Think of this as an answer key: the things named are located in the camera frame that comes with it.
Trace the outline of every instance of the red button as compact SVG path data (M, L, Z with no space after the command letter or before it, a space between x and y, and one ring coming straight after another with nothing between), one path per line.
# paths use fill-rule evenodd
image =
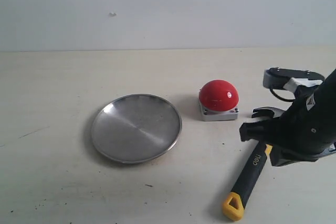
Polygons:
M218 112L233 109L239 101L236 88L223 80L208 82L201 88L198 98L204 107Z

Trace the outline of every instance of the white label on robot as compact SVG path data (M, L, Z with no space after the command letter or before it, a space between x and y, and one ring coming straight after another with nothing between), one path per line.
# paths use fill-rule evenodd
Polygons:
M314 99L314 94L312 94L308 99L306 100L306 107L307 110L310 110L312 107L315 105L315 99Z

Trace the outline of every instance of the metal plate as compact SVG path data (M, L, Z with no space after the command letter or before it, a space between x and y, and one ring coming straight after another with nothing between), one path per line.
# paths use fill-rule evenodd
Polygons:
M96 149L125 164L161 156L176 143L182 119L168 101L150 94L121 97L102 109L93 122Z

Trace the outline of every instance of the black and yellow handle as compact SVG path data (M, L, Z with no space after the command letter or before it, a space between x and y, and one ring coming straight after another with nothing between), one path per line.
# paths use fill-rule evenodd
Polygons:
M223 202L223 214L229 219L237 221L243 217L248 198L271 150L272 146L263 142L258 142L254 148L231 192Z

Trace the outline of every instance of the white wall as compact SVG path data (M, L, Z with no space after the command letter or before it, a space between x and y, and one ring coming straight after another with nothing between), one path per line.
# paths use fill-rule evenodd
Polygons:
M335 19L336 0L0 0L0 50L335 44Z

